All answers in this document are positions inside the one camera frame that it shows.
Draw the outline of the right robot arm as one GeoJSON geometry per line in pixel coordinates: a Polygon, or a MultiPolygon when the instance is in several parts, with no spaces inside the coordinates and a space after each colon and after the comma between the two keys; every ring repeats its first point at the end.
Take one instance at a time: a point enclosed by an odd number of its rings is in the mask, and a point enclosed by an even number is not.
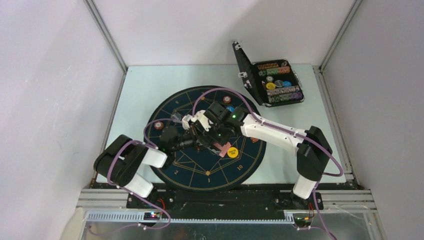
{"type": "Polygon", "coordinates": [[[332,149],[322,130],[293,128],[263,118],[247,105],[230,111],[217,102],[207,109],[194,112],[185,118],[186,124],[194,124],[208,139],[220,146],[228,137],[238,134],[255,138],[280,147],[296,157],[298,178],[291,194],[291,204],[304,209],[311,202],[311,194],[325,175],[325,168],[333,160],[332,149]]]}

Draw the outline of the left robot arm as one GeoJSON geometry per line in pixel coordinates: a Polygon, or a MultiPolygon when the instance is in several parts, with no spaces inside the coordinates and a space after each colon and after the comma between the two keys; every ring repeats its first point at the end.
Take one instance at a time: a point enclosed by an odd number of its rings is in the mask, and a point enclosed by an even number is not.
{"type": "Polygon", "coordinates": [[[153,208],[158,194],[152,191],[153,184],[138,173],[140,167],[167,169],[176,161],[177,151],[193,147],[196,141],[193,127],[184,133],[179,133],[174,126],[166,127],[157,148],[121,134],[96,158],[93,169],[110,185],[139,195],[138,201],[145,208],[153,208]]]}

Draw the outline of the yellow big blind button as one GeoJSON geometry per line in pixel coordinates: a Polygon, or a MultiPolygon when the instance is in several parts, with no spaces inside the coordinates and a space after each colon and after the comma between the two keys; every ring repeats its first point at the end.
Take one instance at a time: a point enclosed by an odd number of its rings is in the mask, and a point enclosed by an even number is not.
{"type": "Polygon", "coordinates": [[[228,150],[227,150],[227,155],[228,155],[228,157],[230,157],[230,158],[236,158],[236,157],[238,157],[238,155],[239,155],[239,151],[238,151],[238,149],[236,148],[236,147],[230,147],[228,150]]]}

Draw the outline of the black poker chip case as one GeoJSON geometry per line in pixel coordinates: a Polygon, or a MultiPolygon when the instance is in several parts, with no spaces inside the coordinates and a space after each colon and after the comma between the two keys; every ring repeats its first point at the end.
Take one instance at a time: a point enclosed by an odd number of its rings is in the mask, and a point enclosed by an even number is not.
{"type": "Polygon", "coordinates": [[[251,62],[238,41],[232,42],[232,49],[237,75],[259,105],[271,108],[305,100],[302,84],[287,59],[251,62]]]}

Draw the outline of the clear dealer button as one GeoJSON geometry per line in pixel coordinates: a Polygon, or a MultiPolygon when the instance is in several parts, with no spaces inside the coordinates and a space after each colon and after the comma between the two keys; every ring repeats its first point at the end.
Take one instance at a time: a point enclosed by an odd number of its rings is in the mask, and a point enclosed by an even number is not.
{"type": "Polygon", "coordinates": [[[171,115],[171,120],[175,123],[180,123],[182,121],[183,116],[178,112],[171,115]]]}

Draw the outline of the blue button in case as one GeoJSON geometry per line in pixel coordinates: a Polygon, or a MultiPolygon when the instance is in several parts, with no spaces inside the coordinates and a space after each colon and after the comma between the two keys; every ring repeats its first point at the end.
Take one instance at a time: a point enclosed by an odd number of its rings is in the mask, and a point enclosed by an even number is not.
{"type": "Polygon", "coordinates": [[[290,81],[284,81],[283,82],[283,87],[284,88],[288,88],[288,87],[292,87],[293,85],[292,85],[292,83],[290,82],[290,81]]]}

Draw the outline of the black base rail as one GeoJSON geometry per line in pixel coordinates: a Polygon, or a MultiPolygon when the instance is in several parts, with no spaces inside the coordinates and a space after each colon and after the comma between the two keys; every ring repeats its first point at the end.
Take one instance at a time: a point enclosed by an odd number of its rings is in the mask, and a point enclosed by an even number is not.
{"type": "Polygon", "coordinates": [[[285,220],[289,211],[312,214],[323,210],[320,193],[300,198],[293,184],[243,184],[230,190],[191,192],[158,183],[147,197],[148,203],[131,194],[128,209],[163,208],[173,220],[285,220]]]}

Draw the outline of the blue small blind button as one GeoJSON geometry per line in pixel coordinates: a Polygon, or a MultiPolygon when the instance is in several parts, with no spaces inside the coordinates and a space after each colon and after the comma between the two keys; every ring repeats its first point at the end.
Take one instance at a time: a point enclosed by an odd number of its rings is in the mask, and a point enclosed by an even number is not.
{"type": "Polygon", "coordinates": [[[235,110],[235,108],[232,106],[227,106],[226,109],[229,110],[231,113],[233,113],[235,110]]]}

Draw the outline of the red poker chip stack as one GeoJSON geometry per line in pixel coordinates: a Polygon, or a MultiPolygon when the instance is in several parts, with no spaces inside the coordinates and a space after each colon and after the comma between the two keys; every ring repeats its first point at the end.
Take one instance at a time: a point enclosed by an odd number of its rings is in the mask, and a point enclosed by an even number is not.
{"type": "Polygon", "coordinates": [[[222,100],[224,103],[229,104],[231,103],[232,98],[230,96],[224,96],[222,100]]]}

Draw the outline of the pink playing card deck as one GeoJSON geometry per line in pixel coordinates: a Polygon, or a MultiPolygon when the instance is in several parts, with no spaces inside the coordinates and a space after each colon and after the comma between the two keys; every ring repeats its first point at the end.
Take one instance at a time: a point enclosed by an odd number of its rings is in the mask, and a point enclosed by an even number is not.
{"type": "Polygon", "coordinates": [[[220,156],[221,158],[223,158],[227,154],[228,150],[230,149],[232,145],[230,142],[227,142],[224,145],[220,145],[219,143],[214,143],[213,146],[214,146],[214,150],[216,154],[220,156]]]}

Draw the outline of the yellow button in case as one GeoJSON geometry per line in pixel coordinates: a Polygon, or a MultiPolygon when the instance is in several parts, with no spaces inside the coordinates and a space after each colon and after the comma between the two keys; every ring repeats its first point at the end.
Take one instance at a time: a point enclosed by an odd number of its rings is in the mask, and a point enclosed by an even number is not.
{"type": "Polygon", "coordinates": [[[273,90],[276,88],[276,85],[273,82],[268,82],[265,86],[267,90],[273,90]]]}

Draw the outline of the round dark poker mat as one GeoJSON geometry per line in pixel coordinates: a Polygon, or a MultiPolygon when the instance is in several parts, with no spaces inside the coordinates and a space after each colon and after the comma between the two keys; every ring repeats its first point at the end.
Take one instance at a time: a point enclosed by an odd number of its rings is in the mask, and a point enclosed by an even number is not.
{"type": "MultiPolygon", "coordinates": [[[[213,88],[212,85],[196,86],[172,94],[153,111],[149,123],[154,120],[162,121],[164,128],[175,126],[183,133],[185,130],[182,125],[170,120],[172,114],[184,116],[190,114],[193,108],[197,111],[206,110],[214,102],[224,107],[246,106],[237,95],[226,90],[210,92],[198,104],[195,103],[198,97],[213,88]],[[231,103],[224,103],[224,96],[230,96],[231,103]]],[[[145,139],[157,145],[163,129],[156,130],[154,125],[150,125],[145,130],[145,139]]],[[[168,168],[152,167],[151,170],[167,185],[190,192],[210,193],[237,187],[258,169],[264,159],[267,144],[262,140],[252,142],[250,137],[242,135],[231,137],[229,142],[231,147],[238,149],[238,157],[230,158],[227,154],[220,157],[208,149],[189,148],[177,151],[176,161],[168,168]]]]}

